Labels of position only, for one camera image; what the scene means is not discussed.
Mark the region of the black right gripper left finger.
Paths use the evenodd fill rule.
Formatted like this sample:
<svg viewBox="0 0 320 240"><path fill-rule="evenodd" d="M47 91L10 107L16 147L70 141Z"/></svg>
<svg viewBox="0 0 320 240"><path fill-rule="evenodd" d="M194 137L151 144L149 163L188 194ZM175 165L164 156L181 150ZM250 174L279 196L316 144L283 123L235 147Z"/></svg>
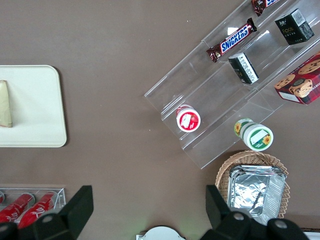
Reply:
<svg viewBox="0 0 320 240"><path fill-rule="evenodd" d="M76 240L93 213L93 188L83 185L58 212L41 216L19 229L14 222L0 224L2 240Z"/></svg>

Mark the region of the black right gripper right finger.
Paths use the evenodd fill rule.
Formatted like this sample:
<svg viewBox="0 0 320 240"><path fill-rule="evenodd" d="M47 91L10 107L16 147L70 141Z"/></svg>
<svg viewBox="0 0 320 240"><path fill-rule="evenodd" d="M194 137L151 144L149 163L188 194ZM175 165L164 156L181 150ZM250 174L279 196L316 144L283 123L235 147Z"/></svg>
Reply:
<svg viewBox="0 0 320 240"><path fill-rule="evenodd" d="M272 218L267 225L247 214L231 211L215 185L205 189L205 208L211 229L203 240L307 240L301 228L288 219Z"/></svg>

